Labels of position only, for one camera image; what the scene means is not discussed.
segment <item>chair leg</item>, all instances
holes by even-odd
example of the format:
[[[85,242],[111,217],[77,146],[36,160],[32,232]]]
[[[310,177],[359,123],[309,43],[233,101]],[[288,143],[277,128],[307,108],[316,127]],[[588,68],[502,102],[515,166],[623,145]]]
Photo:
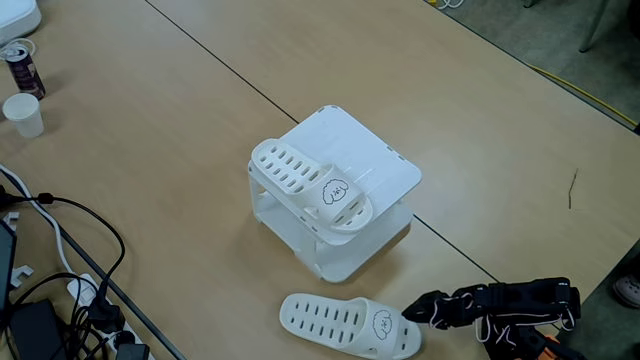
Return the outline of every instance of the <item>chair leg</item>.
[[[607,4],[609,4],[609,0],[600,1],[596,15],[593,17],[593,21],[591,22],[591,27],[589,28],[589,31],[587,31],[587,35],[582,40],[582,45],[580,45],[580,52],[587,52],[587,50],[591,48],[591,45],[593,45],[593,35],[595,35],[596,30],[598,30],[598,25],[600,25],[600,20],[602,20],[602,15],[607,8]]]

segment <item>shoe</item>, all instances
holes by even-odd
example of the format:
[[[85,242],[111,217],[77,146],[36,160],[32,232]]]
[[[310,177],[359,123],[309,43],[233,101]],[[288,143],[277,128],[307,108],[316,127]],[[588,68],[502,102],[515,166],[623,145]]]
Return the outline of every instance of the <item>shoe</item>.
[[[613,291],[624,305],[640,308],[640,281],[632,275],[618,279],[613,284]]]

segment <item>white cup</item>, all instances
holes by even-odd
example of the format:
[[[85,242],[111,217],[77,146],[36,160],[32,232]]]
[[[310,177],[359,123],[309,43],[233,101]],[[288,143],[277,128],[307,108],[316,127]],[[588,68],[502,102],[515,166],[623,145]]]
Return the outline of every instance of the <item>white cup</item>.
[[[2,112],[16,125],[20,135],[26,138],[34,138],[44,131],[40,102],[31,94],[15,94],[8,98],[2,105]]]

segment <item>white slipper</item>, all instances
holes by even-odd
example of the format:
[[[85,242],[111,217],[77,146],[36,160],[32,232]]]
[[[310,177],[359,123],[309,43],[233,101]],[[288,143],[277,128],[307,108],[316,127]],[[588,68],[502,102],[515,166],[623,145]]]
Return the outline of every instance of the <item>white slipper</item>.
[[[251,160],[301,210],[296,215],[303,221],[317,222],[339,233],[354,233],[373,217],[371,200],[333,164],[321,165],[277,139],[256,146]],[[307,225],[317,229],[310,222]]]
[[[406,359],[422,344],[416,323],[362,297],[342,301],[291,294],[280,308],[280,323],[303,339],[367,359]]]

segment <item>table surface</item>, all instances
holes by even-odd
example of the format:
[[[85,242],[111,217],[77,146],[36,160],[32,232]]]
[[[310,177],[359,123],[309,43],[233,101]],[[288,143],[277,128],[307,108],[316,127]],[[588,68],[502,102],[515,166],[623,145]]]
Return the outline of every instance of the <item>table surface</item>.
[[[250,152],[291,129],[291,119],[144,2],[48,0],[41,8],[31,38],[49,91],[45,134],[25,140],[0,122],[2,163],[32,192],[84,203],[120,230],[127,256],[116,283],[188,358],[351,358],[288,334],[281,301],[309,292],[403,308],[426,291],[491,281],[419,223],[348,282],[316,279],[250,208]],[[0,97],[13,92],[0,72]],[[29,286],[62,267],[53,231],[28,206],[21,211],[16,265],[36,269]],[[118,248],[105,229],[64,205],[50,211],[110,266]],[[87,271],[67,253],[76,271]],[[64,284],[34,299],[51,294],[69,308]],[[157,358],[168,358],[134,327]],[[425,331],[418,358],[486,358],[472,327]]]
[[[420,0],[148,2],[295,120],[336,104],[403,153],[415,213],[502,281],[586,297],[639,238],[637,137]]]

